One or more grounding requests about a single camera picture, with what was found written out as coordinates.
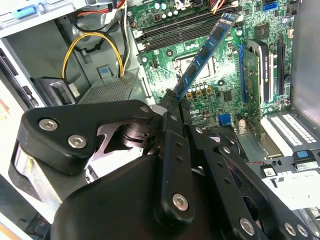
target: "orange wire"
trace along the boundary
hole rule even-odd
[[[124,1],[125,0],[120,1],[116,7],[119,8],[124,3]],[[109,12],[108,8],[105,8],[105,9],[102,9],[102,10],[99,10],[99,11],[83,11],[83,12],[80,12],[77,15],[77,17],[81,17],[81,16],[87,15],[87,14],[102,14],[102,13],[108,13],[108,12]]]

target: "blue latch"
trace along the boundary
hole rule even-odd
[[[37,10],[34,6],[26,6],[24,8],[13,11],[11,14],[15,19],[22,19],[32,14],[36,14]]]

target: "blue sata port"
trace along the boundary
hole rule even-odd
[[[269,11],[272,9],[276,9],[278,7],[278,3],[277,2],[273,2],[273,3],[269,3],[263,6],[263,11]]]
[[[11,14],[15,19],[22,19],[32,14],[36,14],[37,10],[34,6],[26,6],[24,8],[13,11]]]
[[[220,126],[231,125],[230,113],[225,113],[225,114],[218,116],[218,121],[219,121]]]

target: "metal screw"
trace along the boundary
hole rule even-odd
[[[186,211],[189,207],[188,200],[180,193],[173,195],[172,201],[176,208],[180,211]]]
[[[289,223],[285,222],[284,227],[290,235],[292,235],[292,236],[297,235],[296,230]]]
[[[251,222],[246,219],[246,218],[241,218],[240,219],[240,225],[242,227],[242,229],[250,236],[255,235],[255,228],[254,226],[251,224]]]
[[[224,147],[223,147],[223,150],[224,150],[227,154],[229,154],[229,153],[230,153],[230,149],[229,149],[229,148],[227,148],[226,146],[224,146]]]
[[[170,117],[171,117],[173,120],[178,121],[178,118],[177,118],[176,116],[170,115]]]
[[[198,127],[198,126],[195,128],[195,130],[196,130],[198,133],[200,133],[200,134],[203,133],[202,129],[201,129],[200,127]]]
[[[58,128],[58,123],[52,119],[45,118],[39,121],[39,127],[46,131],[54,131]]]
[[[142,111],[144,111],[145,113],[148,113],[148,112],[149,112],[148,108],[146,108],[145,106],[141,106],[140,109],[141,109]]]
[[[68,138],[68,144],[74,149],[83,149],[87,145],[87,141],[83,136],[71,135]]]
[[[308,232],[304,229],[303,226],[301,226],[300,224],[297,224],[296,227],[298,228],[299,232],[305,236],[305,237],[308,237]]]

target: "blue pcie slot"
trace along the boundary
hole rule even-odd
[[[185,96],[191,84],[211,58],[215,49],[235,25],[237,18],[237,15],[231,13],[223,13],[220,17],[199,52],[194,56],[190,65],[173,89],[178,101]]]
[[[242,93],[242,101],[247,103],[247,95],[246,95],[246,81],[245,81],[245,64],[244,64],[244,47],[241,44],[237,44],[238,53],[239,53],[239,70],[240,70],[240,82],[241,82],[241,93]]]

